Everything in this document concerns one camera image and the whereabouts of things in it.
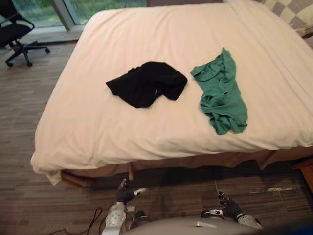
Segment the black glove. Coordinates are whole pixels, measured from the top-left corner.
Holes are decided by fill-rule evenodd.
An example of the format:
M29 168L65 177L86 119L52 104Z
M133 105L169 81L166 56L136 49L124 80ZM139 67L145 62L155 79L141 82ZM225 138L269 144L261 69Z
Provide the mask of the black glove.
M238 221L238 216L242 214L239 205L223 192L219 192L219 199L221 199L220 203L225 206L222 209L223 215Z
M116 193L116 201L117 202L123 202L125 205L130 200L132 200L135 197L135 194L133 191L127 191L124 189L119 189Z
M126 205L126 203L128 203L130 200L132 200L135 197L134 192L128 191L128 188L129 188L129 180L123 179L116 193L115 200L117 202L122 202Z

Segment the white bedsheet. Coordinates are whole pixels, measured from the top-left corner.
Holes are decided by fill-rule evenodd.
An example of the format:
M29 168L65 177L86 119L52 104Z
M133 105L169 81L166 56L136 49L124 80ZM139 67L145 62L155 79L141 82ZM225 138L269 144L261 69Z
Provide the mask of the white bedsheet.
M190 74L225 47L248 109L241 134L217 135ZM61 169L134 160L313 145L312 50L286 23L249 0L101 11L86 25L43 112L31 159L53 184ZM136 109L105 82L147 61L188 83L177 101Z

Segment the black cable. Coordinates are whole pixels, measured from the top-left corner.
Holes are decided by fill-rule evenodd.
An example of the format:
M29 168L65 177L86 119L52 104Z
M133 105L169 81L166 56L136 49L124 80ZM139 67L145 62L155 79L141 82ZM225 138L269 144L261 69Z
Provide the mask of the black cable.
M53 231L53 232L51 232L51 233L49 233L49 234L47 234L47 235L52 235L52 234L56 234L56 233L59 233L59 232L64 232L65 234L68 234L68 235L80 235L80 234L84 234L84 233L87 232L87 235L89 235L90 229L92 228L93 224L97 221L97 219L98 219L99 216L101 215L102 211L103 211L102 207L97 207L97 209L94 211L93 219L92 219L92 221L90 222L88 229L86 229L86 230L84 230L84 231L82 231L82 232L79 232L79 233L70 233L70 232L68 232L68 231L66 230L66 228L63 228L63 229L59 229L59 230ZM102 223L103 223L104 220L105 220L105 218L104 218L104 219L101 221L101 223L100 223L99 232L100 232L100 230L101 230L101 225L102 225Z

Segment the office chair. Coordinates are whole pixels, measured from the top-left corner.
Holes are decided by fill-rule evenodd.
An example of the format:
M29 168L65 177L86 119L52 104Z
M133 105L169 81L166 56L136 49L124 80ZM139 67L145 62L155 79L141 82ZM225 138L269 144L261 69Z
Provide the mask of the office chair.
M27 55L29 50L45 49L46 53L50 53L50 50L47 47L39 46L37 41L27 45L18 41L18 39L32 31L35 26L32 22L28 21L18 13L12 0L0 0L0 15L5 18L5 20L0 23L0 47L9 44L14 50L14 54L5 61L9 67L13 66L13 63L10 61L22 53L26 59L27 66L32 66L33 64L29 61ZM31 27L26 26L25 24L19 24L17 21L24 21L31 25Z

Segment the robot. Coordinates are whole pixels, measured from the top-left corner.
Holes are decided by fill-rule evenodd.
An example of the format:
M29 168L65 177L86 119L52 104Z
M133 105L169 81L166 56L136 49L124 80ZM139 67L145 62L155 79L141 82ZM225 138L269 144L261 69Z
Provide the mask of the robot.
M135 211L134 206L127 206L127 203L146 191L145 188L128 191L128 186L128 181L124 179L118 187L115 204L109 209L102 235L242 235L253 234L262 229L258 220L243 214L239 205L223 192L218 195L224 206L221 210L203 211L199 218L174 218L155 222L143 211L138 211L127 227L126 219ZM224 216L233 218L237 223L224 220Z

